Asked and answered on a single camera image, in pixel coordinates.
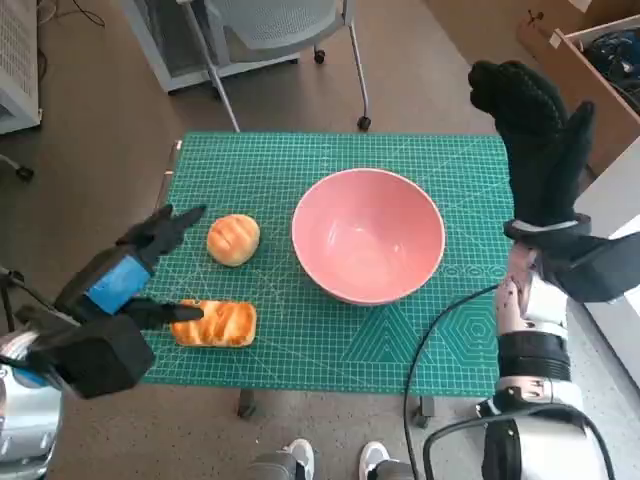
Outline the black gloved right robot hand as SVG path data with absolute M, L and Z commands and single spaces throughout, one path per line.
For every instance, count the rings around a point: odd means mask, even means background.
M 586 223 L 574 204 L 593 139 L 595 105 L 569 114 L 558 89 L 519 61 L 475 62 L 470 100 L 494 119 L 506 148 L 514 218 L 535 227 Z

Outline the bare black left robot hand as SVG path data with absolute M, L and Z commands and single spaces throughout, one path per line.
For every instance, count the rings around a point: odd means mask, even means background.
M 198 205 L 174 214 L 170 204 L 156 210 L 77 272 L 56 297 L 55 308 L 79 323 L 129 313 L 141 328 L 151 328 L 152 315 L 167 312 L 170 306 L 138 294 L 154 276 L 160 259 L 182 244 L 185 232 L 205 211 Z

